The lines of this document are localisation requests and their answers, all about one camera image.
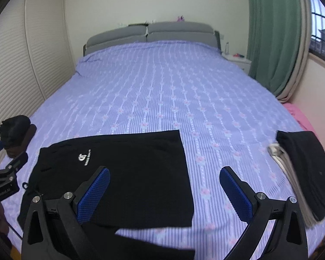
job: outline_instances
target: metal screw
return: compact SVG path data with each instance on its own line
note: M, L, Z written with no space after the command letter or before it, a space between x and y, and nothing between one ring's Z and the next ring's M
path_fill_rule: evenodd
M39 202L40 201L40 197L37 195L37 196L35 196L35 197L33 197L33 199L32 199L32 202L33 203L37 203L37 202Z
M73 193L72 192L64 193L64 198L65 199L70 199L72 196L73 196Z
M289 197L289 200L290 200L292 203L296 203L296 202L297 202L297 199L294 198L294 197Z
M265 199L266 198L266 194L264 194L263 192L258 192L257 193L257 198L258 199Z

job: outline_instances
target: beige folded clothing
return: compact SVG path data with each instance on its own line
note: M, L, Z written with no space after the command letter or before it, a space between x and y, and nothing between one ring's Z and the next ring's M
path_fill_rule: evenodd
M291 160L288 154L286 153L286 151L278 143L270 144L268 146L268 151L271 157L277 162L279 167L283 170L284 174L287 176L292 186L292 189L296 194L296 198L298 200L302 217L306 227L310 228L318 224L319 222L315 220L313 213L309 208L305 197L302 194L302 190L297 180L297 176L294 171L293 164L291 163Z

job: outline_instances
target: bottle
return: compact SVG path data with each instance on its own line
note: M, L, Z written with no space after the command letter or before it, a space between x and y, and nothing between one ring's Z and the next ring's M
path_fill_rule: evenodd
M229 54L229 42L226 42L226 45L225 45L225 54L226 55Z

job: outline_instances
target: blue gripper pad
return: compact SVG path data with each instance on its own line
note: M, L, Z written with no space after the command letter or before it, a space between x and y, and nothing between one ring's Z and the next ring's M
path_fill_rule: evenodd
M250 223L257 209L255 192L229 166L220 170L219 182L242 222Z
M104 168L77 205L77 220L82 225L90 220L110 180L109 170Z

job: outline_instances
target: window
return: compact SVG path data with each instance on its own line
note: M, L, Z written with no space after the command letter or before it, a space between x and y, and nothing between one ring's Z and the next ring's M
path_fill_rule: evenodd
M320 0L310 0L312 6L312 37L309 51L325 60L325 7Z

